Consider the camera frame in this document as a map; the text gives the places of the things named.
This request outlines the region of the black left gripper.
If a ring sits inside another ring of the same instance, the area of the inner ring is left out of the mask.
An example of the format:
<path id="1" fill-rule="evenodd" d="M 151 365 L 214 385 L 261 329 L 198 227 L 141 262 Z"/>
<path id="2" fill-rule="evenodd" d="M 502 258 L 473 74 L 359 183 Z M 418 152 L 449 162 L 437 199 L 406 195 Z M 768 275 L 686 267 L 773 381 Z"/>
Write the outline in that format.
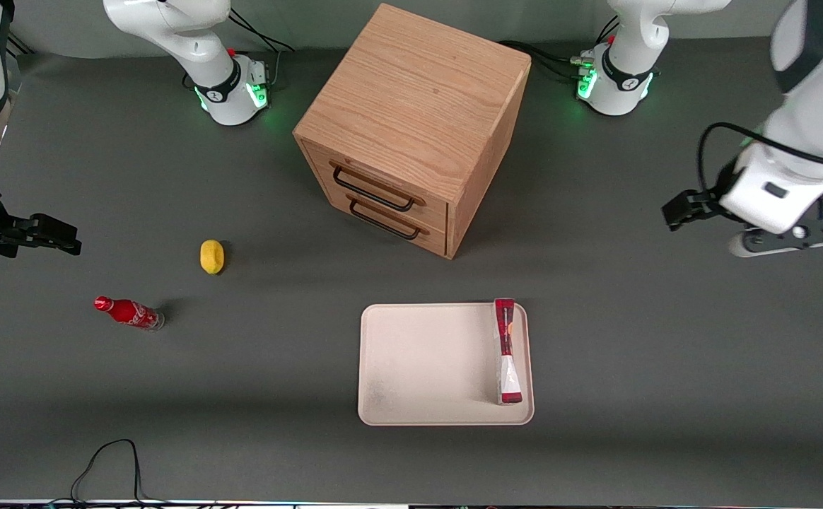
<path id="1" fill-rule="evenodd" d="M 737 163 L 726 163 L 716 175 L 716 182 L 709 186 L 704 165 L 700 164 L 701 191 L 686 189 L 677 196 L 677 201 L 670 201 L 661 206 L 664 222 L 670 232 L 676 232 L 687 223 L 697 219 L 708 220 L 713 217 L 725 217 L 730 221 L 740 221 L 735 213 L 727 210 L 721 200 L 734 187 L 740 171 Z"/>

